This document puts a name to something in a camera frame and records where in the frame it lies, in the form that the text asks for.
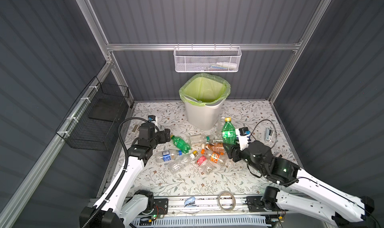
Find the green bottle yellow cap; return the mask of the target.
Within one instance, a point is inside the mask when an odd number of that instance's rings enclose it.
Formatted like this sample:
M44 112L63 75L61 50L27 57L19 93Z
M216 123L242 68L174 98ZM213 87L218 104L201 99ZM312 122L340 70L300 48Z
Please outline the green bottle yellow cap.
M223 143L235 145L236 138L237 138L236 128L232 124L231 117L227 117L227 118L225 118L225 123L224 123L224 126L222 128Z

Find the orange label clear bottle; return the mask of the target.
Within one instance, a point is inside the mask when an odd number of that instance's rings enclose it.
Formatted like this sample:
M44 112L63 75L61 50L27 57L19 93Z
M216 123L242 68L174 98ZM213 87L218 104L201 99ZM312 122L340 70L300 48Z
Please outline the orange label clear bottle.
M211 162L222 165L222 166L224 166L228 161L228 158L226 155L222 155L221 153L217 153L212 150L202 149L201 154Z

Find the clear bottle blue label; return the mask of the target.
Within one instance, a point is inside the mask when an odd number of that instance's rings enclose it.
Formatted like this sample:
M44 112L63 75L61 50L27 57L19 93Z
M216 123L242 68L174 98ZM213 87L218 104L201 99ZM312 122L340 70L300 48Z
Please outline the clear bottle blue label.
M168 162L171 160L175 160L177 157L183 154L182 151L176 149L169 149L165 151L158 152L156 154L156 161L158 163Z

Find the clear bottle red label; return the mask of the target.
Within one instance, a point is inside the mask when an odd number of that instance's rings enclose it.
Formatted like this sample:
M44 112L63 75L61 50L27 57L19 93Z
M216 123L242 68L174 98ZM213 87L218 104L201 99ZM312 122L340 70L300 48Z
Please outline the clear bottle red label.
M211 161L209 161L205 156L201 155L198 157L196 161L198 167L205 173L210 174L216 167L212 165Z

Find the clear unlabelled bottle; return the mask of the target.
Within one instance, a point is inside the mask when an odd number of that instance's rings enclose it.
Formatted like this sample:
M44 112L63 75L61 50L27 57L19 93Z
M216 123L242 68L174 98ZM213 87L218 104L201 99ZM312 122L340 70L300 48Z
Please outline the clear unlabelled bottle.
M190 154L182 155L176 160L169 163L169 169L172 174L176 174L183 170L187 165L196 159L198 155L197 151L193 151Z

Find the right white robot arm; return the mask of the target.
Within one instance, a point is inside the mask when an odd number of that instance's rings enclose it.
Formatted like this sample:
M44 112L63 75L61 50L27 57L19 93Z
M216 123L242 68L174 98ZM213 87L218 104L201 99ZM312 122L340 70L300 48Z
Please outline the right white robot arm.
M297 164L276 157L260 141L246 146L224 144L229 159L244 161L258 178L276 184L266 187L260 206L268 211L293 211L316 218L337 228L379 228L373 216L375 202L356 197L317 179Z

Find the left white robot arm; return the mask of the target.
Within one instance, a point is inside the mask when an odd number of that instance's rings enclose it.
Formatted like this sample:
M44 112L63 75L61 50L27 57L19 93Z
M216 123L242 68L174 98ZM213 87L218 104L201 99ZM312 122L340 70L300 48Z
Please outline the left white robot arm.
M157 125L142 120L139 136L127 148L122 135L119 141L125 153L125 162L106 192L92 207L85 207L79 217L81 228L131 228L134 219L141 213L149 213L154 207L153 192L140 190L125 202L126 196L138 174L144 169L154 149L171 140L168 128L160 130Z

